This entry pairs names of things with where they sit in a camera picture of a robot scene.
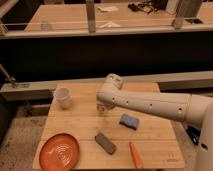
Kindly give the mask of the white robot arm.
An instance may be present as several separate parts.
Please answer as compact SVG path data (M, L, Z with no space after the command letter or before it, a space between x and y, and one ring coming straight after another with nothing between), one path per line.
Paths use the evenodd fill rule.
M116 106L200 128L194 171L213 171L213 98L184 93L134 92L122 89L123 79L109 74L96 93L97 108Z

